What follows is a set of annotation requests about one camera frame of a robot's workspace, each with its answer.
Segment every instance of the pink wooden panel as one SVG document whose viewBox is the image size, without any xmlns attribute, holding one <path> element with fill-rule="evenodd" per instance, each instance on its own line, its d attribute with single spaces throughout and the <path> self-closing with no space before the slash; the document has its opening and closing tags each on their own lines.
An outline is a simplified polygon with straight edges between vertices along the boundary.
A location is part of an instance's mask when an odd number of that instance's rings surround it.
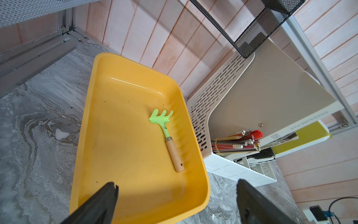
<svg viewBox="0 0 358 224">
<path fill-rule="evenodd" d="M 0 29 L 0 54 L 21 45 L 18 25 L 3 27 Z"/>
<path fill-rule="evenodd" d="M 355 93 L 347 96 L 345 99 L 349 105 L 358 103 L 358 92 L 355 92 Z"/>
<path fill-rule="evenodd" d="M 342 46 L 322 59 L 322 62 L 330 71 L 353 56 L 358 54 L 358 35 L 345 42 Z"/>
<path fill-rule="evenodd" d="M 288 175 L 285 176 L 285 180 L 290 190 L 298 190 L 307 187 L 357 179 L 357 169 L 358 159 L 352 159 L 349 161 Z"/>
<path fill-rule="evenodd" d="M 307 3 L 299 9 L 294 16 L 302 29 L 306 30 L 339 1 L 340 0 L 306 0 Z"/>
<path fill-rule="evenodd" d="M 355 80 L 354 82 L 349 83 L 348 85 L 342 87 L 340 90 L 344 97 L 350 96 L 353 93 L 358 92 L 358 80 Z"/>
<path fill-rule="evenodd" d="M 221 35 L 181 84 L 183 95 L 189 97 L 231 49 L 231 44 Z"/>
<path fill-rule="evenodd" d="M 317 44 L 314 49 L 318 56 L 323 58 L 330 52 L 337 49 L 339 46 L 344 44 L 346 41 L 358 34 L 358 15 L 353 17 L 351 20 L 343 24 L 339 29 L 334 31 L 331 35 L 326 37 L 323 41 Z"/>
<path fill-rule="evenodd" d="M 86 32 L 89 4 L 79 5 L 76 8 L 76 28 Z"/>
<path fill-rule="evenodd" d="M 329 73 L 333 77 L 333 80 L 336 81 L 356 69 L 358 69 L 358 54 L 343 62 L 342 64 L 331 70 Z"/>
<path fill-rule="evenodd" d="M 297 60 L 295 60 L 295 62 L 301 66 L 301 68 L 303 68 L 303 70 L 306 70 L 308 68 L 307 63 L 305 62 L 305 60 L 301 57 L 299 57 Z"/>
<path fill-rule="evenodd" d="M 207 23 L 201 24 L 188 45 L 185 47 L 178 60 L 168 73 L 179 85 L 191 73 L 193 68 L 198 64 L 210 46 L 215 42 L 220 32 L 205 19 Z"/>
<path fill-rule="evenodd" d="M 242 1 L 216 1 L 210 13 L 220 26 L 225 28 L 242 6 Z M 168 75 L 181 85 L 219 35 L 220 32 L 205 18 Z"/>
<path fill-rule="evenodd" d="M 116 0 L 112 2 L 103 44 L 117 54 L 122 53 L 138 1 Z"/>
<path fill-rule="evenodd" d="M 285 52 L 285 54 L 287 54 L 287 56 L 289 56 L 294 61 L 300 57 L 300 54 L 297 52 L 293 44 L 287 45 L 282 49 L 282 51 Z"/>
<path fill-rule="evenodd" d="M 280 49 L 283 49 L 290 43 L 290 40 L 282 29 L 278 29 L 277 32 L 270 37 L 270 40 Z"/>
<path fill-rule="evenodd" d="M 276 161 L 282 174 L 286 177 L 356 159 L 358 158 L 358 138 L 356 136 L 358 136 L 358 129 L 344 132 L 322 143 L 279 157 Z"/>
<path fill-rule="evenodd" d="M 313 46 L 353 18 L 358 13 L 357 0 L 342 0 L 310 26 L 305 34 Z"/>
<path fill-rule="evenodd" d="M 18 23 L 21 43 L 28 43 L 58 30 L 57 13 Z"/>
<path fill-rule="evenodd" d="M 264 5 L 260 0 L 247 1 L 226 27 L 225 31 L 232 39 L 236 40 L 263 8 Z M 216 65 L 227 55 L 230 49 L 232 49 L 231 44 L 223 36 L 219 36 L 180 86 L 183 94 L 189 96 L 195 89 L 198 89 L 196 87 L 219 68 Z"/>
<path fill-rule="evenodd" d="M 208 11 L 213 3 L 214 0 L 200 2 Z M 204 15 L 191 2 L 188 2 L 154 63 L 153 69 L 167 75 L 203 19 Z"/>
<path fill-rule="evenodd" d="M 106 30 L 111 2 L 112 0 L 101 0 L 89 5 L 86 33 L 101 43 Z"/>
<path fill-rule="evenodd" d="M 291 191 L 296 203 L 358 194 L 358 179 Z"/>
<path fill-rule="evenodd" d="M 301 211 L 301 214 L 304 216 L 302 209 L 307 208 L 314 205 L 321 206 L 323 211 L 328 211 L 329 205 L 332 201 L 338 198 L 331 198 L 326 200 L 319 201 L 308 201 L 297 203 L 297 207 Z M 334 212 L 338 218 L 353 218 L 358 216 L 358 200 L 357 199 L 344 199 L 335 202 L 331 207 L 331 212 Z"/>
<path fill-rule="evenodd" d="M 358 69 L 338 79 L 336 84 L 338 88 L 342 88 L 356 80 L 358 80 Z"/>
<path fill-rule="evenodd" d="M 186 0 L 167 0 L 162 13 L 158 19 L 157 24 L 153 30 L 153 33 L 149 39 L 148 45 L 145 48 L 144 54 L 140 60 L 140 63 L 152 67 L 156 58 L 158 57 L 160 50 L 163 48 L 173 26 L 178 20 Z"/>
<path fill-rule="evenodd" d="M 165 2 L 166 0 L 139 2 L 124 43 L 122 56 L 135 62 L 141 60 Z"/>
<path fill-rule="evenodd" d="M 321 119 L 321 121 L 327 126 L 331 126 L 334 124 L 337 124 L 339 121 L 343 121 L 343 117 L 342 114 L 338 111 L 333 113 L 332 115 L 325 117 L 323 119 Z"/>
<path fill-rule="evenodd" d="M 310 2 L 311 0 L 306 0 L 295 12 L 294 12 L 294 14 L 295 13 L 297 13 L 301 8 L 303 8 L 308 2 Z"/>
</svg>

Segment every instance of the pencil bundle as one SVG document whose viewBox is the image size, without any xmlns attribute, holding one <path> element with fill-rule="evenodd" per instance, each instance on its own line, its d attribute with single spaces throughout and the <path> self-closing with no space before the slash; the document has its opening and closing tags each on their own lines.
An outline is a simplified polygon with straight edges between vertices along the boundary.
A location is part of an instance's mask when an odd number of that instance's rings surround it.
<svg viewBox="0 0 358 224">
<path fill-rule="evenodd" d="M 211 141 L 213 152 L 218 155 L 227 155 L 237 152 L 260 151 L 260 138 L 263 134 L 260 130 L 246 129 L 233 135 L 217 138 Z"/>
</svg>

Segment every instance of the white metal frame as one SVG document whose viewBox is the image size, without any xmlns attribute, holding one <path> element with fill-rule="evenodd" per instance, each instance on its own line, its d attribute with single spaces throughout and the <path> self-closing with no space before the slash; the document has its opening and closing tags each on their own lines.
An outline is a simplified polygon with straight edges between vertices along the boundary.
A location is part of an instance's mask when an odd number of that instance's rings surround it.
<svg viewBox="0 0 358 224">
<path fill-rule="evenodd" d="M 313 71 L 314 74 L 312 75 L 315 75 L 321 85 L 345 107 L 340 111 L 345 122 L 329 127 L 331 134 L 338 134 L 342 131 L 358 127 L 357 116 L 354 114 L 354 111 L 344 98 L 342 92 L 334 82 L 329 71 L 323 64 L 295 17 L 291 16 L 281 27 L 291 40 L 291 44 L 295 46 L 303 60 L 305 60 L 307 65 Z"/>
<path fill-rule="evenodd" d="M 0 97 L 76 48 L 87 38 L 74 31 L 76 8 L 58 12 L 58 32 L 0 56 Z"/>
</svg>

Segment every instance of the gray marble surface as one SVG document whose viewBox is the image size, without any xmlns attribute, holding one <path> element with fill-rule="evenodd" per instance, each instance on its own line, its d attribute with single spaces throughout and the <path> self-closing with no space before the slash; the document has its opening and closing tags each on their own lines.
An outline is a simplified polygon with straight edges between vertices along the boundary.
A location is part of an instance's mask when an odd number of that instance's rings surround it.
<svg viewBox="0 0 358 224">
<path fill-rule="evenodd" d="M 68 216 L 94 43 L 78 47 L 0 99 L 0 223 L 60 223 Z M 297 223 L 304 223 L 275 162 L 278 182 L 258 187 Z M 211 197 L 179 222 L 240 223 L 236 183 L 209 174 Z"/>
</svg>

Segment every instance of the yellow plastic tray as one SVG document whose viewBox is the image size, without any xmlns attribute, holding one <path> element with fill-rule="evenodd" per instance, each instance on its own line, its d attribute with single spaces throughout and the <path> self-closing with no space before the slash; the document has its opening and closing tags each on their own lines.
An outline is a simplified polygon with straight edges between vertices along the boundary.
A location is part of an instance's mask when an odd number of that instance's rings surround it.
<svg viewBox="0 0 358 224">
<path fill-rule="evenodd" d="M 185 170 L 177 173 L 154 109 Z M 175 223 L 205 208 L 210 184 L 183 94 L 174 80 L 116 54 L 95 58 L 73 175 L 70 213 L 105 183 L 119 186 L 112 223 Z"/>
</svg>

